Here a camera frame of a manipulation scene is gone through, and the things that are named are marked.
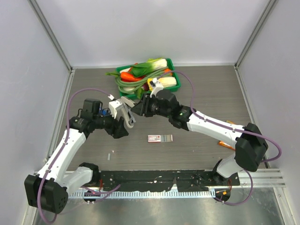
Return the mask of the beige stapler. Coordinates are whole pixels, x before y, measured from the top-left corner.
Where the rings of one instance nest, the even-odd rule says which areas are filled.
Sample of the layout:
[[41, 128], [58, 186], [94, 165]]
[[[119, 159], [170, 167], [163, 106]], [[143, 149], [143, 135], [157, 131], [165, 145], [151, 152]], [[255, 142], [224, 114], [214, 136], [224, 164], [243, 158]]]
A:
[[135, 118], [131, 112], [131, 108], [135, 106], [135, 103], [133, 100], [125, 97], [125, 96], [122, 96], [120, 98], [120, 101], [123, 105], [122, 109], [121, 109], [121, 112], [123, 114], [123, 117], [125, 119], [125, 123], [126, 123], [126, 126], [128, 128], [133, 128], [134, 127], [134, 124], [135, 124]]

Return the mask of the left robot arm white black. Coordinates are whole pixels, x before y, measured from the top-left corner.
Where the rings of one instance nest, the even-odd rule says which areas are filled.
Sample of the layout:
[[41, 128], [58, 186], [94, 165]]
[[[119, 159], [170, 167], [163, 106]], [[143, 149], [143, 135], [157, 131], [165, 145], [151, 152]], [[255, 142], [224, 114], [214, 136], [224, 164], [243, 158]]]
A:
[[24, 181], [29, 206], [55, 214], [63, 211], [68, 196], [84, 185], [95, 187], [100, 181], [99, 167], [81, 163], [70, 175], [65, 175], [73, 157], [96, 129], [103, 129], [114, 139], [128, 135], [124, 127], [132, 128], [126, 99], [115, 99], [108, 104], [106, 113], [100, 108], [103, 103], [86, 99], [83, 107], [72, 117], [63, 138], [52, 156], [36, 175], [28, 175]]

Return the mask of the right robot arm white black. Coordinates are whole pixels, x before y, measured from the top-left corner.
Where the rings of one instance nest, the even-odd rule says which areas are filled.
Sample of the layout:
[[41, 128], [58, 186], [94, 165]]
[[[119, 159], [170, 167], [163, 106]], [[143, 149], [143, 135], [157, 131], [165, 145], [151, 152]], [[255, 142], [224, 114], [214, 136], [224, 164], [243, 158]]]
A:
[[217, 185], [223, 185], [239, 171], [256, 172], [268, 149], [255, 124], [234, 125], [207, 117], [194, 108], [181, 105], [168, 90], [161, 90], [155, 95], [144, 94], [131, 112], [144, 117], [166, 117], [178, 129], [198, 132], [234, 147], [235, 153], [219, 160], [213, 168], [211, 178]]

